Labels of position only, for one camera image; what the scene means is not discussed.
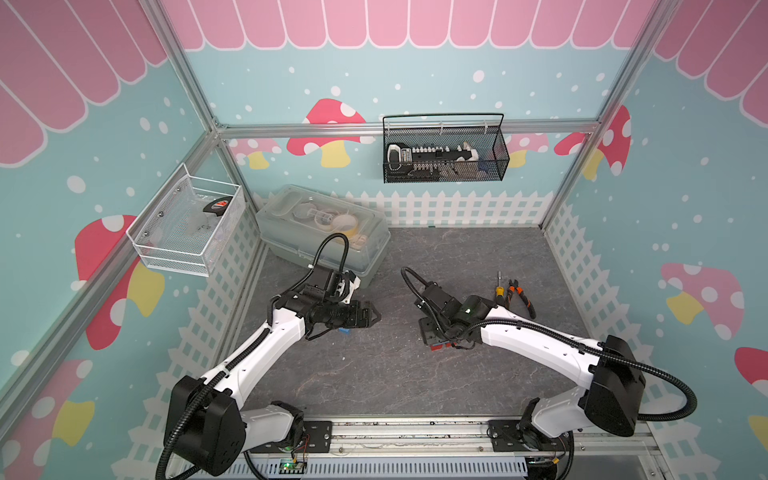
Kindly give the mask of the red long lego brick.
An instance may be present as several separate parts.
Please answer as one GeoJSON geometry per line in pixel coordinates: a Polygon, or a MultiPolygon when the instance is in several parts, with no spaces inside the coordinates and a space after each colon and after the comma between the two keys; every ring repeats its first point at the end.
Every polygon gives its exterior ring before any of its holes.
{"type": "Polygon", "coordinates": [[[440,350],[449,350],[449,349],[458,349],[458,350],[463,349],[462,346],[457,345],[454,342],[442,342],[442,343],[430,345],[429,348],[433,352],[440,351],[440,350]]]}

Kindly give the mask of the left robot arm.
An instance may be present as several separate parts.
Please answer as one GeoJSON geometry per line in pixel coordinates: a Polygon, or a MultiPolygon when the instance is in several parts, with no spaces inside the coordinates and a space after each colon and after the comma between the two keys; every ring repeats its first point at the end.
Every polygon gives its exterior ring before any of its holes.
{"type": "Polygon", "coordinates": [[[315,325],[331,332],[369,328],[380,319],[372,302],[351,296],[285,292],[274,297],[266,321],[246,342],[205,374],[186,375],[173,387],[156,478],[166,478],[172,456],[190,463],[179,475],[187,479],[200,470],[218,476],[262,445],[295,451],[306,437],[303,411],[281,401],[247,410],[245,401],[292,345],[315,339],[315,325]]]}

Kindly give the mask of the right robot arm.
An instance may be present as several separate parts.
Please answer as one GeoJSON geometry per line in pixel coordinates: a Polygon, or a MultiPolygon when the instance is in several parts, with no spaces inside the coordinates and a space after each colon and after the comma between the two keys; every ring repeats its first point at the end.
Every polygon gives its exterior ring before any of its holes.
{"type": "Polygon", "coordinates": [[[565,433],[585,427],[631,437],[639,419],[646,381],[634,366],[628,344],[615,336],[604,342],[552,330],[521,317],[496,300],[476,295],[459,301],[436,283],[425,285],[415,305],[423,341],[432,349],[458,348],[467,341],[520,354],[565,376],[574,387],[529,401],[513,437],[536,451],[565,433]]]}

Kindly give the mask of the yellow black screwdriver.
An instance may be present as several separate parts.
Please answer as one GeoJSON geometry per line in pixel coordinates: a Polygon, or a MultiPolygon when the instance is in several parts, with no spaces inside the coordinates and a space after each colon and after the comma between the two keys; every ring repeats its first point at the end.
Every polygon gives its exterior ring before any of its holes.
{"type": "Polygon", "coordinates": [[[494,291],[494,302],[497,306],[502,306],[506,308],[508,306],[507,302],[507,290],[502,284],[502,272],[498,271],[496,275],[497,285],[494,291]]]}

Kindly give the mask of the orange black pliers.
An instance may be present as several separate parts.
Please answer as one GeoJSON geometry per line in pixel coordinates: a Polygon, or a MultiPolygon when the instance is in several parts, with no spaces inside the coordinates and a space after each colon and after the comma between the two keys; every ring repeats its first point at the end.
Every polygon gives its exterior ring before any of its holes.
{"type": "Polygon", "coordinates": [[[527,309],[527,312],[529,314],[529,317],[531,320],[534,320],[537,318],[537,313],[535,310],[535,307],[533,306],[532,302],[529,300],[527,295],[525,294],[524,289],[519,285],[519,281],[517,279],[509,280],[508,281],[508,287],[506,290],[506,306],[509,307],[512,305],[513,300],[518,297],[524,304],[524,306],[527,309]]]}

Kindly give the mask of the translucent plastic storage box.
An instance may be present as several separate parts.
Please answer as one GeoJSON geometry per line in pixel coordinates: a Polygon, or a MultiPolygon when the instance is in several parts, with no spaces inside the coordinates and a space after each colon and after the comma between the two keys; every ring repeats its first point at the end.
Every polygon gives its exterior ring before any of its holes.
{"type": "Polygon", "coordinates": [[[358,233],[348,239],[345,268],[366,288],[383,262],[391,238],[382,213],[290,185],[259,209],[256,221],[261,239],[275,255],[307,266],[322,241],[335,234],[331,224],[341,214],[353,214],[360,222],[358,233]]]}

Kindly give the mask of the yellow tape roll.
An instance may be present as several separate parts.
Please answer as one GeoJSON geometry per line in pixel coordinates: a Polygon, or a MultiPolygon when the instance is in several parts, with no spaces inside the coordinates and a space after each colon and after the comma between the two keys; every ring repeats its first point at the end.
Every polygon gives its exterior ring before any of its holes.
{"type": "Polygon", "coordinates": [[[331,226],[335,233],[342,233],[351,240],[358,233],[360,222],[353,214],[341,214],[333,219],[331,226]]]}

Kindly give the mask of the black red tape measure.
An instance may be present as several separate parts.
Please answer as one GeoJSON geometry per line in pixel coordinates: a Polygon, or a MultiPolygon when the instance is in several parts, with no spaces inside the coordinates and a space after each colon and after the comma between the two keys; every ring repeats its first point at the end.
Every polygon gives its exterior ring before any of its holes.
{"type": "Polygon", "coordinates": [[[205,214],[212,214],[216,217],[223,216],[227,209],[229,208],[231,202],[233,200],[232,196],[224,196],[217,199],[214,199],[207,205],[203,207],[203,212],[205,214]]]}

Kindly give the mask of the white black power strip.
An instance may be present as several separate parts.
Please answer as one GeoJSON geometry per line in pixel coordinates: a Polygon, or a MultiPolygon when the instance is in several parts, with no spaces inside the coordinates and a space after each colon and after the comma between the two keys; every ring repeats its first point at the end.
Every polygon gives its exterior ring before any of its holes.
{"type": "Polygon", "coordinates": [[[479,152],[467,142],[449,146],[387,146],[384,172],[408,179],[458,177],[477,172],[479,152]]]}

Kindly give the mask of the green circuit board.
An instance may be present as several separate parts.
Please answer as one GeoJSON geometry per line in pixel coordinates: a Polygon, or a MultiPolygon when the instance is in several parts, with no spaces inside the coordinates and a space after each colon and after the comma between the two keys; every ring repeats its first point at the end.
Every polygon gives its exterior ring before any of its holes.
{"type": "Polygon", "coordinates": [[[278,467],[280,475],[303,475],[307,471],[307,462],[296,459],[281,459],[278,467]]]}

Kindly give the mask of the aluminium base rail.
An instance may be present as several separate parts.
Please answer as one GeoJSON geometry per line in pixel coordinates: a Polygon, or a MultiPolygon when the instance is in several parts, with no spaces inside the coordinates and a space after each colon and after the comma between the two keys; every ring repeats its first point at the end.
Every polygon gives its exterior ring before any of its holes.
{"type": "Polygon", "coordinates": [[[514,417],[311,417],[296,452],[273,445],[239,457],[225,479],[669,479],[650,429],[623,438],[585,427],[532,451],[513,437],[514,417]],[[280,475],[281,459],[307,462],[280,475]]]}

